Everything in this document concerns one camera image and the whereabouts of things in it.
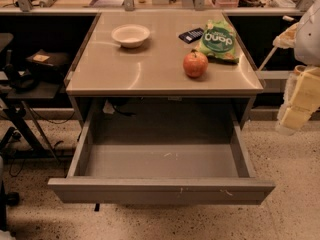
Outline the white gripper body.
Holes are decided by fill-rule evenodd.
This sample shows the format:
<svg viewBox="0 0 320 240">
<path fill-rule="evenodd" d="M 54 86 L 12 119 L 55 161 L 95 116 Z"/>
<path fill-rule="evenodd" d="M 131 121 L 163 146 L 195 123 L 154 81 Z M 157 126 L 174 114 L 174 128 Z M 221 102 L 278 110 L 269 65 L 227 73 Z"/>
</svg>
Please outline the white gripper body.
<svg viewBox="0 0 320 240">
<path fill-rule="evenodd" d="M 293 102 L 303 71 L 304 67 L 295 67 L 286 81 L 283 104 L 279 108 L 275 126 L 276 131 L 282 135 L 293 135 L 310 119 L 310 113 Z"/>
</svg>

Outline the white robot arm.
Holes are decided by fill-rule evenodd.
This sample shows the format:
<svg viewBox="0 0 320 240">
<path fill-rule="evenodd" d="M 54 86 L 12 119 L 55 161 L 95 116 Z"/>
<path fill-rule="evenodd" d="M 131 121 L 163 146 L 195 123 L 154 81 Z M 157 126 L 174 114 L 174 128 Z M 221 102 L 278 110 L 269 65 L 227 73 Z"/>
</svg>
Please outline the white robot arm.
<svg viewBox="0 0 320 240">
<path fill-rule="evenodd" d="M 320 108 L 320 0 L 316 0 L 298 23 L 278 35 L 273 46 L 292 48 L 302 62 L 289 75 L 283 104 L 277 115 L 276 131 L 292 135 Z"/>
</svg>

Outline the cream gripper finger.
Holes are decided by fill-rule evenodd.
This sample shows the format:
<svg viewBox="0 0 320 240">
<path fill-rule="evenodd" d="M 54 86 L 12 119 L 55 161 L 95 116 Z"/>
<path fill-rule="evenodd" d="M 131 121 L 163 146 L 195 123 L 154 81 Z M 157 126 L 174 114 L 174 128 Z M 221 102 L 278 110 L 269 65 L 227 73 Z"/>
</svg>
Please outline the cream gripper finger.
<svg viewBox="0 0 320 240">
<path fill-rule="evenodd" d="M 320 68 L 304 67 L 298 80 L 298 90 L 293 102 L 307 110 L 311 115 L 320 108 Z"/>
<path fill-rule="evenodd" d="M 298 24 L 295 23 L 283 31 L 273 40 L 273 46 L 281 49 L 295 47 L 296 31 Z"/>
</svg>

